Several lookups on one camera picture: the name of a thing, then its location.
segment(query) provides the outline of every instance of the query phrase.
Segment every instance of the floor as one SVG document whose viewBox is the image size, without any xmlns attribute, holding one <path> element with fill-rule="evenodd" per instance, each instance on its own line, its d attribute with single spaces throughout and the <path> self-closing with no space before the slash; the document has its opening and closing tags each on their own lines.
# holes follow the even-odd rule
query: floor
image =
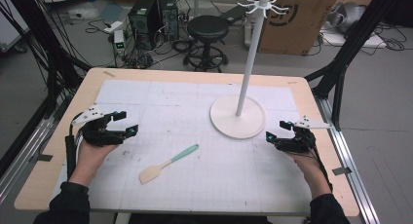
<svg viewBox="0 0 413 224">
<path fill-rule="evenodd" d="M 83 3 L 85 0 L 74 0 L 58 4 L 58 7 L 64 12 L 69 7 Z M 92 3 L 100 12 L 107 10 L 110 4 L 113 4 L 111 0 Z M 126 16 L 131 4 L 121 5 L 123 8 L 116 16 L 120 20 Z M 203 11 L 218 14 L 208 2 L 201 7 L 201 14 Z M 114 65 L 107 35 L 88 34 L 85 30 L 89 27 L 87 20 L 65 24 L 70 41 L 90 64 Z M 413 49 L 412 28 L 386 29 L 382 36 L 402 41 L 400 32 L 406 37 L 404 47 Z M 244 73 L 247 55 L 244 30 L 237 26 L 231 27 L 225 42 L 225 46 L 219 47 L 228 56 L 230 63 L 222 67 L 223 72 Z M 166 52 L 169 48 L 165 44 L 157 51 Z M 316 54 L 314 56 L 257 54 L 252 73 L 303 77 L 326 66 L 339 50 L 338 47 L 324 44 L 313 47 L 310 55 Z M 409 127 L 413 121 L 413 51 L 363 50 L 355 57 L 346 73 L 341 109 L 342 132 L 380 222 L 411 223 L 413 132 Z M 151 56 L 154 60 L 162 60 L 175 54 L 172 51 L 166 55 L 152 53 Z M 182 58 L 183 55 L 173 56 L 149 69 L 192 72 L 190 67 L 182 65 Z M 0 93 L 0 156 L 3 156 L 46 96 L 46 86 L 31 52 L 20 54 L 9 51 L 0 55 Z M 32 167 L 33 164 L 30 163 L 6 199 L 0 200 L 0 223 L 30 223 L 38 214 L 35 211 L 16 210 L 13 206 Z M 92 214 L 91 223 L 112 223 L 112 219 L 112 213 L 98 212 Z M 302 218 L 271 217 L 270 220 L 274 223 L 301 223 Z M 351 218 L 351 222 L 363 223 L 361 217 Z"/>
</svg>

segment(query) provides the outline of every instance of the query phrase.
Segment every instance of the round white base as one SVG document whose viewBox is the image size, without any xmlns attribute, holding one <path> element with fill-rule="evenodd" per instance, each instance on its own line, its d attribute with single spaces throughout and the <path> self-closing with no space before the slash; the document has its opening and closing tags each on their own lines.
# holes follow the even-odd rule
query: round white base
<svg viewBox="0 0 413 224">
<path fill-rule="evenodd" d="M 239 97 L 219 97 L 210 108 L 210 118 L 223 134 L 236 139 L 247 139 L 260 133 L 266 123 L 264 109 L 253 99 L 245 97 L 241 116 L 237 116 Z"/>
</svg>

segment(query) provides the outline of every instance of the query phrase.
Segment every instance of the spatula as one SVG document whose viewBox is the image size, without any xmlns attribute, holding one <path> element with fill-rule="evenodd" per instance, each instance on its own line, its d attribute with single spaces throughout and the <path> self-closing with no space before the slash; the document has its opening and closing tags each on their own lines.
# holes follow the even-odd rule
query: spatula
<svg viewBox="0 0 413 224">
<path fill-rule="evenodd" d="M 161 173 L 161 170 L 166 167 L 167 165 L 177 161 L 178 159 L 181 159 L 185 157 L 186 155 L 194 152 L 200 147 L 198 144 L 194 144 L 191 147 L 185 149 L 184 151 L 180 152 L 178 155 L 173 157 L 172 159 L 164 162 L 161 165 L 155 165 L 155 166 L 149 166 L 146 169 L 144 169 L 140 174 L 139 174 L 139 180 L 140 183 L 145 184 L 149 182 L 150 180 L 158 177 L 158 175 Z"/>
</svg>

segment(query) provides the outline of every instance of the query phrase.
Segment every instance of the stool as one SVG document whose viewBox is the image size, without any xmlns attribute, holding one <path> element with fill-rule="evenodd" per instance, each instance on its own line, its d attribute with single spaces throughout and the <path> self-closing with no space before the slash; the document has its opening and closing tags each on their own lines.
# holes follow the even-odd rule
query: stool
<svg viewBox="0 0 413 224">
<path fill-rule="evenodd" d="M 220 65 L 228 64 L 228 57 L 218 48 L 212 47 L 210 44 L 220 41 L 228 34 L 228 23 L 225 19 L 214 16 L 199 16 L 189 21 L 187 26 L 188 34 L 191 35 L 195 42 L 200 41 L 202 46 L 192 47 L 186 57 L 183 59 L 183 64 L 190 63 L 195 67 L 194 71 L 203 69 L 207 71 L 209 69 L 218 69 L 221 73 Z"/>
</svg>

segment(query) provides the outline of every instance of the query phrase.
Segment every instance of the person's arm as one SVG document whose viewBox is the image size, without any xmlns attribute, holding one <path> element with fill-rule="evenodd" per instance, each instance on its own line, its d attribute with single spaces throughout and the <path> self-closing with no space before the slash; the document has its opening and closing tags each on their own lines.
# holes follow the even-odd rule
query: person's arm
<svg viewBox="0 0 413 224">
<path fill-rule="evenodd" d="M 73 174 L 67 182 L 60 185 L 61 192 L 50 202 L 49 211 L 40 213 L 34 220 L 34 224 L 89 223 L 91 206 L 88 187 L 106 156 L 116 147 L 117 145 L 97 147 L 88 144 L 85 140 L 82 141 L 78 163 Z"/>
<path fill-rule="evenodd" d="M 296 155 L 287 153 L 297 166 L 303 171 L 304 179 L 312 194 L 311 222 L 314 224 L 341 224 L 350 223 L 344 214 L 343 208 L 334 198 L 327 180 L 319 168 L 319 163 L 312 154 Z"/>
</svg>

